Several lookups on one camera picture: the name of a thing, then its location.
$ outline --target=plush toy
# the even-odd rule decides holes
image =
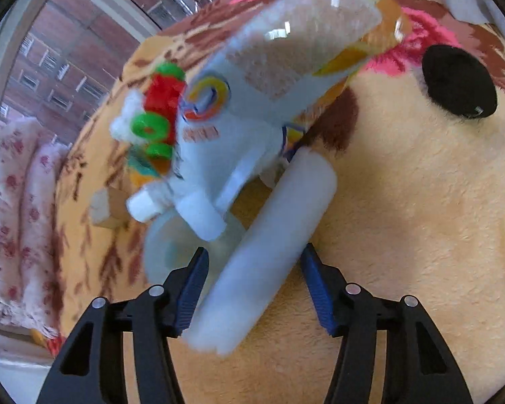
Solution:
[[[110,125],[110,134],[130,143],[128,167],[131,182],[140,187],[170,169],[176,140],[175,121],[185,73],[171,62],[160,64],[145,94],[131,90],[122,111]]]
[[[110,127],[114,139],[143,146],[148,157],[172,157],[178,101],[185,87],[185,73],[171,62],[160,64],[143,95],[131,91],[121,115]]]

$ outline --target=window frame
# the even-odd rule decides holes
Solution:
[[[165,10],[165,12],[168,14],[168,16],[172,19],[172,21],[176,21],[176,18],[172,15],[172,13],[167,9],[165,8],[165,5],[163,4],[163,1],[162,0],[159,0],[157,3],[155,3],[152,7],[150,7],[146,12],[148,13],[148,15],[151,15],[154,11],[156,11],[159,7],[163,7],[163,9]]]
[[[93,87],[94,89],[101,91],[101,95],[99,97],[95,96],[93,93],[91,93],[89,90],[86,89],[86,85],[89,85],[90,87]],[[86,93],[90,96],[92,96],[94,99],[100,101],[107,93],[108,91],[105,90],[105,88],[100,89],[99,86],[103,87],[103,85],[96,83],[92,83],[88,80],[87,76],[84,76],[81,80],[81,83],[78,84],[76,91],[77,93],[80,93],[81,91],[83,93]]]
[[[61,82],[63,80],[63,78],[66,76],[66,74],[70,68],[71,68],[71,65],[69,64],[69,62],[62,64],[56,74],[57,80],[59,80]]]
[[[0,120],[4,121],[7,120],[7,115],[9,114],[9,105],[6,105],[5,103],[0,104]]]
[[[58,93],[56,90],[52,89],[50,90],[50,94],[49,96],[47,97],[47,103],[49,103],[50,105],[54,105],[56,107],[59,107],[62,111],[65,111],[65,112],[68,112],[70,109],[71,109],[71,106],[73,106],[73,101],[72,100],[68,100],[67,102],[67,106],[66,107],[62,107],[61,104],[64,103],[65,104],[66,102],[66,99],[60,94]]]
[[[194,15],[195,13],[198,12],[198,3],[196,1],[195,1],[196,4],[195,10],[192,10],[184,0],[174,0],[174,1],[178,3],[178,5],[182,8],[186,16]]]
[[[26,51],[23,51],[22,47],[24,45],[24,41],[26,41],[26,40],[28,40],[30,42],[30,45],[28,45],[28,48],[26,49]],[[26,35],[24,37],[23,41],[20,43],[19,53],[26,58],[28,56],[28,53],[30,53],[30,50],[32,49],[32,46],[34,45],[34,42],[35,42],[35,38],[33,36]]]
[[[54,64],[52,66],[44,65],[47,59],[54,61]],[[47,48],[47,51],[41,58],[41,61],[39,61],[39,67],[42,68],[43,70],[54,72],[57,66],[58,66],[58,59],[52,57],[50,54],[50,50]]]
[[[30,84],[23,83],[24,79],[29,80],[30,82],[34,83],[34,86],[31,86]],[[19,82],[23,87],[26,87],[26,88],[35,92],[38,90],[38,86],[41,81],[37,78],[32,78],[32,77],[28,76],[24,70],[21,70],[20,75],[19,75],[19,79],[17,80],[17,82]]]

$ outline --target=window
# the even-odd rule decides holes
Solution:
[[[58,62],[57,62],[56,58],[52,57],[49,54],[49,50],[47,50],[45,52],[45,54],[43,55],[43,59],[41,59],[39,66],[44,69],[52,71],[56,68],[57,64],[58,64]]]
[[[66,76],[68,70],[69,70],[69,64],[68,63],[63,64],[60,67],[58,74],[56,75],[57,79],[63,80],[63,78]]]
[[[35,91],[39,85],[39,80],[35,76],[28,75],[24,71],[22,71],[20,74],[19,82],[21,85],[30,88],[32,91]]]
[[[82,120],[84,120],[85,123],[90,121],[90,118],[92,117],[92,113],[88,111],[84,111],[84,114],[82,115]]]
[[[31,36],[27,36],[23,39],[22,44],[19,47],[19,53],[23,56],[28,56],[28,52],[34,44],[34,39]]]
[[[9,106],[5,103],[0,105],[0,120],[6,120],[7,113],[9,112]]]
[[[162,1],[153,6],[148,13],[155,19],[155,22],[160,23],[162,27],[168,27],[174,24],[174,17],[165,9]]]
[[[101,88],[97,87],[94,83],[90,83],[87,81],[87,77],[85,76],[82,80],[81,83],[79,83],[77,87],[77,92],[83,91],[85,93],[88,93],[90,96],[95,97],[96,99],[100,99],[105,95],[105,91],[103,91]]]
[[[68,111],[69,108],[71,107],[71,101],[67,100],[60,94],[56,93],[54,90],[50,92],[50,96],[48,101],[52,103],[55,106],[58,106],[60,109],[63,109],[65,111]]]
[[[194,0],[174,0],[186,15],[192,15],[198,11],[198,3]]]

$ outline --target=black gripper frame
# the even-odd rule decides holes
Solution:
[[[332,337],[343,336],[325,404],[368,403],[378,330],[387,331],[382,404],[473,404],[453,354],[417,298],[389,301],[348,285],[310,243],[300,263],[321,325]]]
[[[183,404],[167,337],[188,328],[208,273],[199,248],[188,267],[170,273],[136,299],[96,298],[55,359],[37,404],[127,404],[123,333],[133,333],[142,404]]]

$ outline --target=white cylinder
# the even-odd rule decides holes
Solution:
[[[313,235],[337,189],[321,155],[300,148],[183,333],[227,355],[260,319]]]

